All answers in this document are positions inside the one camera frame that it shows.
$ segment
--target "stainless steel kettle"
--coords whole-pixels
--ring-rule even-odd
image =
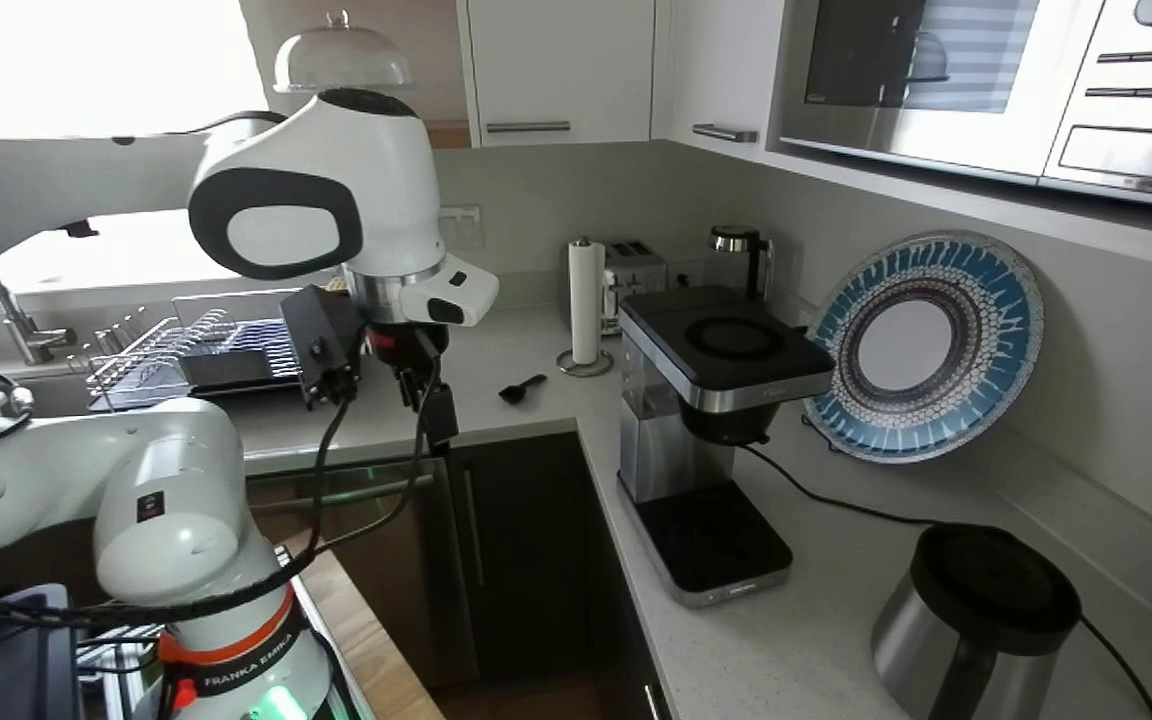
[[[1034,720],[1077,619],[1053,561],[1002,528],[935,524],[877,619],[872,661],[907,714]]]

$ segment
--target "white wall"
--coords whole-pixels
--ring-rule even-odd
[[[493,272],[566,272],[571,235],[635,235],[681,269],[704,264],[709,223],[729,221],[711,189],[743,174],[672,143],[439,152],[443,203],[485,209]]]
[[[1150,258],[780,172],[750,172],[737,193],[729,189],[729,209],[790,249],[777,269],[777,305],[784,313],[792,308],[790,300],[827,305],[831,284],[848,269],[912,230],[971,229],[1014,243],[1041,276],[1049,330],[1025,395],[1002,422],[1073,474],[1152,517]]]

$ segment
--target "kettle handle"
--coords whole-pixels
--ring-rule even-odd
[[[929,720],[968,720],[984,694],[995,652],[961,635]]]

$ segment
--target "white cabinet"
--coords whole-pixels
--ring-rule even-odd
[[[653,134],[760,154],[784,0],[656,0]]]
[[[653,0],[460,0],[472,143],[653,134]]]

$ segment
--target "cabinet handle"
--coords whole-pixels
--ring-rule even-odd
[[[696,134],[726,139],[726,143],[755,143],[760,130],[734,127],[734,125],[694,125]]]
[[[656,688],[653,688],[653,684],[644,684],[644,699],[649,699],[649,714],[660,720]]]
[[[480,535],[480,490],[472,478],[472,468],[460,471],[464,490],[467,490],[467,551],[472,551],[472,575],[480,578],[480,589],[487,589],[487,566],[485,566],[485,535]]]
[[[571,130],[571,118],[495,118],[487,134]]]

